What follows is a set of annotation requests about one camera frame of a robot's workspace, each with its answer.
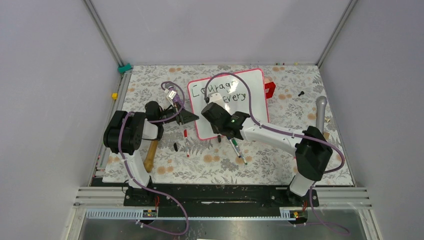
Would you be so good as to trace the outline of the pink framed whiteboard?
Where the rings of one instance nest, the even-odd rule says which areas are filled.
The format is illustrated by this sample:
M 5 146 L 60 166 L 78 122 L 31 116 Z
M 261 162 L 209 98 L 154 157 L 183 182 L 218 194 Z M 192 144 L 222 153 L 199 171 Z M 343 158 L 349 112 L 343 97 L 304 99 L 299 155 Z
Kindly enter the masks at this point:
M 187 85 L 189 101 L 192 112 L 199 116 L 195 121 L 195 129 L 200 140 L 216 138 L 210 123 L 201 115 L 202 109 L 207 105 L 204 92 L 208 94 L 219 93 L 224 102 L 224 108 L 231 114 L 236 111 L 249 113 L 249 99 L 253 116 L 258 121 L 268 122 L 268 104 L 264 87 L 264 73 L 259 68 L 236 72 L 235 75 L 244 80 L 244 85 L 238 78 L 224 74 L 210 79 L 190 81 Z

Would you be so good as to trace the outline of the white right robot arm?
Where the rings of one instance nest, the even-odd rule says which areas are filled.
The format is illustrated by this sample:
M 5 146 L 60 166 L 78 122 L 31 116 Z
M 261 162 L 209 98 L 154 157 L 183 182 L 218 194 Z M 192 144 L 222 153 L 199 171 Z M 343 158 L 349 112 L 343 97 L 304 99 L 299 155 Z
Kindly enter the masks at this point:
M 215 134 L 267 144 L 294 156 L 298 172 L 286 193 L 287 201 L 293 206 L 299 206 L 307 199 L 307 192 L 314 183 L 322 179 L 333 154 L 330 144 L 314 126 L 303 131 L 289 131 L 273 124 L 260 123 L 245 112 L 236 111 L 230 114 L 214 102 L 204 107 L 201 114 L 210 123 Z

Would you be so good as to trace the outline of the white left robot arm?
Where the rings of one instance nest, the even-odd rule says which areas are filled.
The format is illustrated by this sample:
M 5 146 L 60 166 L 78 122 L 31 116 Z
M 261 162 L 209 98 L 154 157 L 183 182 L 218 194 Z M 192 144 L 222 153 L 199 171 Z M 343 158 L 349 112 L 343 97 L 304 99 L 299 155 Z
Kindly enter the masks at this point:
M 151 176 L 139 151 L 142 143 L 147 141 L 157 146 L 164 124 L 184 125 L 199 119 L 178 102 L 163 109 L 158 102 L 150 101 L 144 112 L 117 110 L 112 115 L 103 134 L 103 144 L 123 162 L 128 185 L 138 189 L 135 197 L 142 205 L 148 206 L 155 200 Z

